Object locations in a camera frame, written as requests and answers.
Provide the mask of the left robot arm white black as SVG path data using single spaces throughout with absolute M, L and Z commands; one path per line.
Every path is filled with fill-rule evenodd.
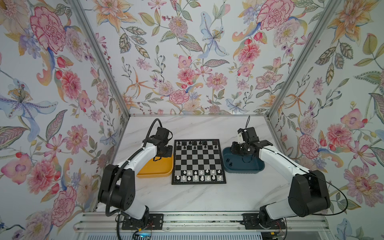
M 171 131 L 158 127 L 156 134 L 147 136 L 127 160 L 105 167 L 98 202 L 105 205 L 107 217 L 121 214 L 131 219 L 146 219 L 148 207 L 136 200 L 136 176 L 149 161 L 172 156 L 173 147 L 169 145 L 172 137 Z

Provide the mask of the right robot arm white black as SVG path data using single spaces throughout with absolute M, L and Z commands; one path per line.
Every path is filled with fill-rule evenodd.
M 270 165 L 290 183 L 288 197 L 260 208 L 261 222 L 288 217 L 306 217 L 330 207 L 327 182 L 321 171 L 311 171 L 292 162 L 272 143 L 260 140 L 253 127 L 238 129 L 237 137 L 238 140 L 231 146 L 232 154 L 256 157 Z

